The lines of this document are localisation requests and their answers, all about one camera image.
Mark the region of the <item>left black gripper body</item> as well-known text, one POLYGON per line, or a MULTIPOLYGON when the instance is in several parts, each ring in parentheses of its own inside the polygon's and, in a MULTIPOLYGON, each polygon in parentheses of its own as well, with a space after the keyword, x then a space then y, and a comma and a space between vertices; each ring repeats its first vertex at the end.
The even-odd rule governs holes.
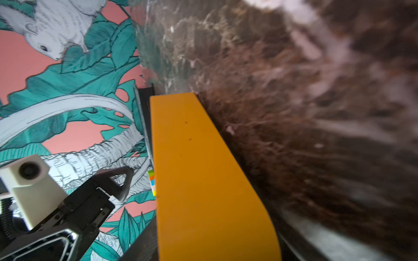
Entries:
POLYGON ((2 261, 79 261, 99 235, 115 205, 101 189, 74 207, 69 196, 39 225, 17 237, 2 252, 2 261))

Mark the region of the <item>yellow rectangular alarm clock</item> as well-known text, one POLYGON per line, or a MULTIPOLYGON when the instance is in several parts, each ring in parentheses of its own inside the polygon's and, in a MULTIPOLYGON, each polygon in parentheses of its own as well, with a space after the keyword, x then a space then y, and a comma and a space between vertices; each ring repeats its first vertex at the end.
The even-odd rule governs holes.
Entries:
POLYGON ((161 261, 279 261, 268 211, 193 93, 150 99, 161 261))

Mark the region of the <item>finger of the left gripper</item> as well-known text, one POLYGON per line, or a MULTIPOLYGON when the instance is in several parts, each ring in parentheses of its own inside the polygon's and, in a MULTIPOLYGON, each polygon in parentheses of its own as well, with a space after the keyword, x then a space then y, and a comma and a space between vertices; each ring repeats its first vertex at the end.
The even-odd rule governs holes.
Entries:
POLYGON ((133 169, 128 166, 102 169, 93 176, 93 180, 107 194, 123 202, 128 195, 133 174, 133 169))

